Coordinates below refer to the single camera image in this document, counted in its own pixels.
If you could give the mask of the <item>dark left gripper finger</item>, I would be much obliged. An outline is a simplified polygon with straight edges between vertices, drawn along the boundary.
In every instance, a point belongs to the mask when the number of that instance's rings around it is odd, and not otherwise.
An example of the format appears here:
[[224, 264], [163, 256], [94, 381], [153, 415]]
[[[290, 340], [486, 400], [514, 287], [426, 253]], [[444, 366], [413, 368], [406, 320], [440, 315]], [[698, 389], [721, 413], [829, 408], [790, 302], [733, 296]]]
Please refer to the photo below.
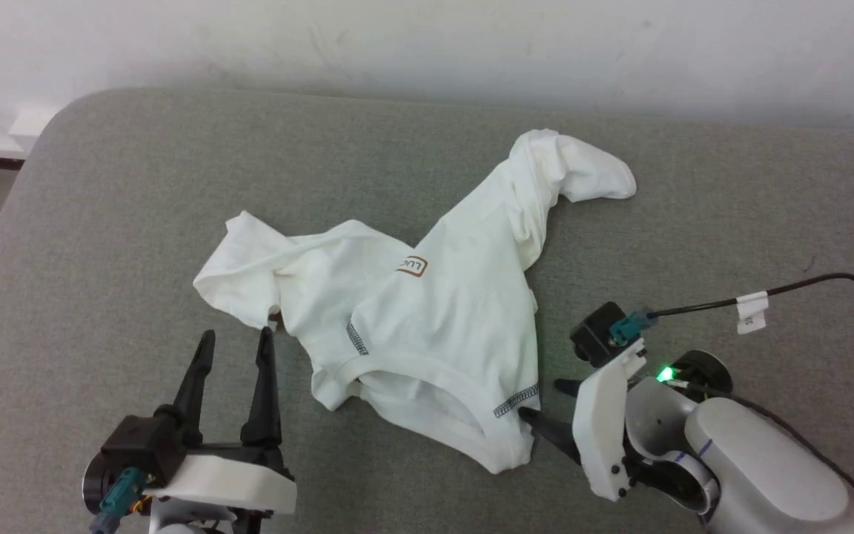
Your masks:
[[213, 365], [215, 348], [216, 332], [204, 331], [173, 402], [173, 406], [181, 415], [181, 440], [186, 447], [196, 447], [202, 443], [203, 437], [199, 429], [202, 400], [205, 380]]
[[245, 446], [278, 447], [282, 443], [282, 428], [271, 328], [265, 327], [260, 332], [255, 363], [256, 384], [248, 419], [240, 430], [240, 440]]

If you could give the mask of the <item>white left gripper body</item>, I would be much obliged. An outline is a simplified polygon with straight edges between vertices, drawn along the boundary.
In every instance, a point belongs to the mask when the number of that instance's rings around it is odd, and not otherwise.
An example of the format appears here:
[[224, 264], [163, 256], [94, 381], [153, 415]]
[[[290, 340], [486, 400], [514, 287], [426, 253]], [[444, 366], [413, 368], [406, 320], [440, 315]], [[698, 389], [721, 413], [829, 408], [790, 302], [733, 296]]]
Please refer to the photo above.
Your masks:
[[205, 446], [188, 452], [161, 487], [147, 487], [152, 520], [234, 520], [292, 515], [297, 484], [280, 446]]

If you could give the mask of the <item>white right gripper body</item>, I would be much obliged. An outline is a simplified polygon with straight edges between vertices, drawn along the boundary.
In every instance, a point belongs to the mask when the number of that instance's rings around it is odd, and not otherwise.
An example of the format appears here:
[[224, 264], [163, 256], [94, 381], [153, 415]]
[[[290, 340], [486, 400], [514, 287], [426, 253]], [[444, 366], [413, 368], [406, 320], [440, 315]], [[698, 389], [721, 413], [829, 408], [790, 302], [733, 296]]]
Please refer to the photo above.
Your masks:
[[572, 436], [590, 490], [608, 501], [619, 501], [629, 479], [626, 456], [626, 398], [629, 379], [646, 363], [645, 343], [637, 339], [621, 354], [593, 372], [580, 385], [572, 421]]

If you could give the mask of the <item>white long-sleeve shirt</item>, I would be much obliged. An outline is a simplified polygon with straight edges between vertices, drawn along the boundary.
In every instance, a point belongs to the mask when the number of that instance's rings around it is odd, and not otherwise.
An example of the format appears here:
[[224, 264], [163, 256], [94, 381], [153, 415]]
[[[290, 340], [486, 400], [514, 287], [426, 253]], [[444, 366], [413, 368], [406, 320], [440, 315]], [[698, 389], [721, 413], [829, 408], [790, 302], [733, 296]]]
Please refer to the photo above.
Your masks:
[[534, 446], [517, 413], [541, 406], [526, 270], [549, 211], [560, 197], [636, 191], [616, 156], [529, 131], [416, 246], [358, 220], [285, 236], [243, 211], [193, 287], [247, 326], [282, 325], [311, 359], [311, 393], [326, 409], [360, 398], [498, 474], [528, 463]]

